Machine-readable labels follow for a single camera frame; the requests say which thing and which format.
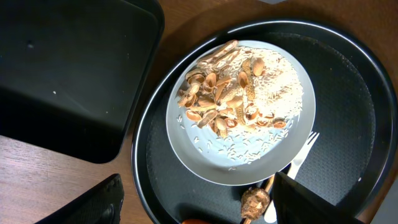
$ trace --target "orange object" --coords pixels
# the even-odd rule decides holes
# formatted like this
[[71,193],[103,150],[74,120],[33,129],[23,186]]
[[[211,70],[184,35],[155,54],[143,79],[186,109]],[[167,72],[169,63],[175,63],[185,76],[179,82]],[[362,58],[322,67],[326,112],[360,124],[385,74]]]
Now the orange object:
[[211,224],[202,220],[185,220],[182,224]]

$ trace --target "round black tray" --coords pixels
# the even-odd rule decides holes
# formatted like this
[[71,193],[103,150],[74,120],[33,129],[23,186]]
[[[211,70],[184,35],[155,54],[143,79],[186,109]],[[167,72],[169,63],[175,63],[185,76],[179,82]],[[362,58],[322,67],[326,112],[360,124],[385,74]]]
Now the round black tray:
[[296,181],[357,215],[380,189],[397,147],[397,101],[391,81],[378,59],[355,38],[314,22],[275,20],[248,23],[210,38],[171,69],[147,102],[133,137],[132,169],[152,221],[241,221],[240,198],[249,186],[216,185],[190,173],[175,157],[165,128],[167,99],[176,79],[200,54],[231,39],[277,45],[304,66],[315,90],[313,130],[320,137]]

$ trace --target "black tray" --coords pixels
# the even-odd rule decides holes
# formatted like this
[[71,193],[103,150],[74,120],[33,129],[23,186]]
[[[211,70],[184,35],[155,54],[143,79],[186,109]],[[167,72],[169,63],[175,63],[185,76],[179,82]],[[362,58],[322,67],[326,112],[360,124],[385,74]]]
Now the black tray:
[[163,29],[156,0],[1,1],[0,134],[113,160]]
[[358,40],[327,26],[294,20],[251,22],[220,32],[194,48],[161,81],[133,138],[133,176],[148,215],[156,223],[188,218],[241,221],[240,198],[249,186],[216,185],[193,175],[173,153],[165,128],[175,80],[200,54],[231,39],[277,45],[307,70],[317,99],[313,130],[320,138],[296,180],[357,215],[380,189],[394,158],[396,96],[383,66]]

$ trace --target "meat skewer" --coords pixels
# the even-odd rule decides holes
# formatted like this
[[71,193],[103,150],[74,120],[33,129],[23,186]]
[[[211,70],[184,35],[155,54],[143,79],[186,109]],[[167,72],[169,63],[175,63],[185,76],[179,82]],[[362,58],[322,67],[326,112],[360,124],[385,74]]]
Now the meat skewer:
[[245,218],[243,224],[250,224],[258,219],[267,209],[270,198],[269,191],[274,183],[274,176],[270,177],[264,189],[249,189],[242,196],[241,215]]

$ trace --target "textured tray surface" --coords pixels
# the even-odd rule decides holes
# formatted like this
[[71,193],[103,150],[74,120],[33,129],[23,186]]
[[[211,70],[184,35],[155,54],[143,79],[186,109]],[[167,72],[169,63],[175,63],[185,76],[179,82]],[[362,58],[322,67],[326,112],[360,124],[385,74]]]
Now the textured tray surface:
[[[371,95],[349,58],[317,40],[281,33],[253,39],[282,47],[308,72],[317,99],[313,130],[321,135],[296,180],[336,205],[357,183],[370,158],[375,130]],[[239,223],[240,198],[249,186],[212,184],[180,163],[166,133],[168,97],[169,93],[154,112],[147,142],[147,168],[156,196],[180,221],[206,217]]]

